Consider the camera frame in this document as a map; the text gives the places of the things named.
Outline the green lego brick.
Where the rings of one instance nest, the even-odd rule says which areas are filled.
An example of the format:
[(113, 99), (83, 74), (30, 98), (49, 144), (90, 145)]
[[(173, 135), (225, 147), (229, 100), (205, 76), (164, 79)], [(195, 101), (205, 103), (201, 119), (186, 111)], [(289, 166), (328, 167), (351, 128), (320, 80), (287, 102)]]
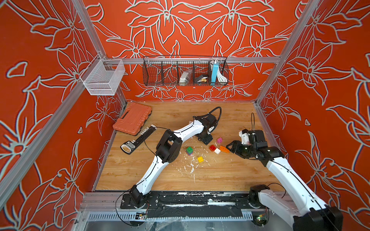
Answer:
[(192, 148), (192, 147), (188, 147), (188, 148), (186, 149), (186, 152), (187, 152), (188, 154), (191, 154), (191, 153), (193, 153), (194, 151), (193, 151), (193, 148)]

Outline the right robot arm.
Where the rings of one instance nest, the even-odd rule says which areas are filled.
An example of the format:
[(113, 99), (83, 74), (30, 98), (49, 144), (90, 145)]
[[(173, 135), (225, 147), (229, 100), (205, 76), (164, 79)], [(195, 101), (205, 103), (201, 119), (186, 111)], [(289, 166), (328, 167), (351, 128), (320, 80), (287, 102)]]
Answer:
[(317, 196), (277, 147), (268, 147), (265, 141), (243, 144), (233, 141), (227, 149), (243, 159), (259, 160), (280, 182), (293, 204), (277, 196), (264, 184), (250, 188), (248, 202), (253, 208), (269, 208), (294, 231), (340, 231), (344, 216), (337, 207), (331, 207)]

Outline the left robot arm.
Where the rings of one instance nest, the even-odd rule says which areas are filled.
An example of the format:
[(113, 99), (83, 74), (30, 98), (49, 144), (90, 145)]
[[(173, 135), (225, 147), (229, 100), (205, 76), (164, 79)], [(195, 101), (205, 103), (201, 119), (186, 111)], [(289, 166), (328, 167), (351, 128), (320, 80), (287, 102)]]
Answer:
[(211, 113), (195, 116), (193, 121), (175, 131), (167, 129), (161, 137), (155, 152), (155, 157), (144, 176), (130, 190), (129, 195), (136, 207), (145, 203), (145, 196), (149, 194), (161, 172), (177, 159), (182, 144), (196, 136), (200, 141), (208, 144), (212, 140), (211, 133), (219, 124), (220, 118)]

